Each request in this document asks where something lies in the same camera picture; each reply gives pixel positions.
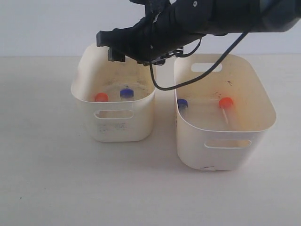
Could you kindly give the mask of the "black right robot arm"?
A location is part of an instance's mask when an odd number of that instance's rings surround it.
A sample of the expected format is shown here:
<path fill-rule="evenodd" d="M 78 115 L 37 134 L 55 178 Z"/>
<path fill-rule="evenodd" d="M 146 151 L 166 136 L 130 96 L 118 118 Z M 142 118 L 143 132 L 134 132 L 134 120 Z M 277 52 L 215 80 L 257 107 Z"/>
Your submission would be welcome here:
<path fill-rule="evenodd" d="M 171 54 L 206 35 L 286 32 L 301 18 L 298 0 L 142 0 L 145 16 L 134 26 L 100 31 L 98 47 L 109 47 L 111 61 L 130 57 L 163 65 Z"/>

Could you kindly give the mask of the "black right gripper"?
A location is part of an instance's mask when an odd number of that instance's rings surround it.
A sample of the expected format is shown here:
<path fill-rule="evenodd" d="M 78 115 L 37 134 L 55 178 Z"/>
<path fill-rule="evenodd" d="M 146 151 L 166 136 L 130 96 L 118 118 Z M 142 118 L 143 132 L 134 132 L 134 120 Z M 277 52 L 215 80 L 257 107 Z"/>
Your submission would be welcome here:
<path fill-rule="evenodd" d="M 96 34 L 97 47 L 129 47 L 108 50 L 108 61 L 138 64 L 162 58 L 169 52 L 205 36 L 202 31 L 216 10 L 214 0 L 135 0 L 144 5 L 145 17 L 134 27 L 115 28 Z"/>

